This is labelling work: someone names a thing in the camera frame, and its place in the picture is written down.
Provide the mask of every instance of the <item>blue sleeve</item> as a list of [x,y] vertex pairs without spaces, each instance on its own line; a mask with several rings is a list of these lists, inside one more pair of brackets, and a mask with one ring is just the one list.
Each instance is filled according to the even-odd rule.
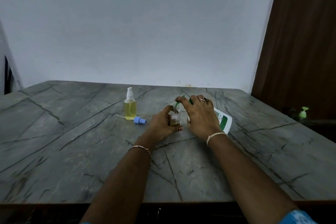
[[309,215],[300,210],[294,210],[288,213],[279,224],[317,224]]

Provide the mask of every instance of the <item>blue bottle cap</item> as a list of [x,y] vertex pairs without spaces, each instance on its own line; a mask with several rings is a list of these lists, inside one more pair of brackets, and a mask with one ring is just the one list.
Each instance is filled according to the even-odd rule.
[[136,117],[134,118],[134,123],[135,123],[135,124],[146,124],[146,121],[147,121],[147,120],[142,119],[142,118],[140,118],[140,117],[138,117],[138,116],[136,116]]

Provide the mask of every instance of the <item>forearm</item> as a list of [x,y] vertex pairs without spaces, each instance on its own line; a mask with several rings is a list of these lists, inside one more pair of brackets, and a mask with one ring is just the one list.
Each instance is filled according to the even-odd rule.
[[209,141],[250,224],[276,224],[298,209],[292,199],[225,135]]
[[[134,145],[153,151],[150,135],[142,135]],[[150,156],[142,148],[134,147],[120,160],[93,199],[82,222],[91,224],[134,223],[142,203]]]

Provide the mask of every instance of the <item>hand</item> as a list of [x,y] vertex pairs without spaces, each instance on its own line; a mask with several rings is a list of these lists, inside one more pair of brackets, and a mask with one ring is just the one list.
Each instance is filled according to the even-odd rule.
[[191,96],[190,98],[193,104],[185,97],[177,97],[175,100],[183,104],[189,115],[190,122],[187,120],[188,129],[205,141],[212,134],[223,132],[213,110],[212,101],[209,99],[201,101],[204,98],[203,95]]
[[145,131],[149,137],[153,138],[156,142],[163,140],[170,134],[178,131],[182,131],[183,127],[180,125],[170,127],[170,115],[169,112],[173,110],[173,106],[167,105],[161,112],[154,115],[148,128]]

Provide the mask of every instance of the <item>marble countertop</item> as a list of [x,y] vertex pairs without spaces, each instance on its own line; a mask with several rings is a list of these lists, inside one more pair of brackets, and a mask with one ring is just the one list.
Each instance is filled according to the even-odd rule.
[[[91,202],[146,127],[119,116],[129,86],[48,81],[1,96],[0,203]],[[294,200],[336,200],[336,144],[245,92],[132,87],[148,120],[179,95],[203,94],[233,117],[229,137]],[[211,150],[188,129],[157,145],[144,202],[233,200]]]

